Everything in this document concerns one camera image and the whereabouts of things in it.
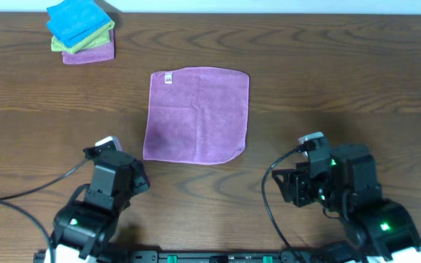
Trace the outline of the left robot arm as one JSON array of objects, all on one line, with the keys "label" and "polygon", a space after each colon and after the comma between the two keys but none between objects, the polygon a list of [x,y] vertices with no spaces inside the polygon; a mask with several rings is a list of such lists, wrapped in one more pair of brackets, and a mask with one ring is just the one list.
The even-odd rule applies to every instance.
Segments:
[{"label": "left robot arm", "polygon": [[130,154],[100,147],[83,152],[94,163],[93,177],[56,214],[46,262],[96,262],[110,246],[130,199],[150,187],[144,164]]}]

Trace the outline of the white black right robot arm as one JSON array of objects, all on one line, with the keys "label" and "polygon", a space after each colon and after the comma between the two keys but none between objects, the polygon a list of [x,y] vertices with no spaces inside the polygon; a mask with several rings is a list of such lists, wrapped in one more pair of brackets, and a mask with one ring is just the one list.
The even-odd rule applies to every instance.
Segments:
[{"label": "white black right robot arm", "polygon": [[421,237],[406,208],[384,198],[376,161],[361,144],[331,148],[305,142],[308,161],[269,171],[285,202],[304,207],[318,202],[335,213],[346,240],[319,249],[311,262],[421,262]]}]

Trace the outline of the purple microfiber cloth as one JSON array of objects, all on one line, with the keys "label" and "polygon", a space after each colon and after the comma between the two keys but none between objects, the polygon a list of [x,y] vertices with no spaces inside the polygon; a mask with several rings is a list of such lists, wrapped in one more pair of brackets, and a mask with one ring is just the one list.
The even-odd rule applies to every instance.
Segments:
[{"label": "purple microfiber cloth", "polygon": [[[172,72],[172,84],[164,74]],[[223,164],[246,148],[250,77],[216,67],[151,74],[143,158]]]}]

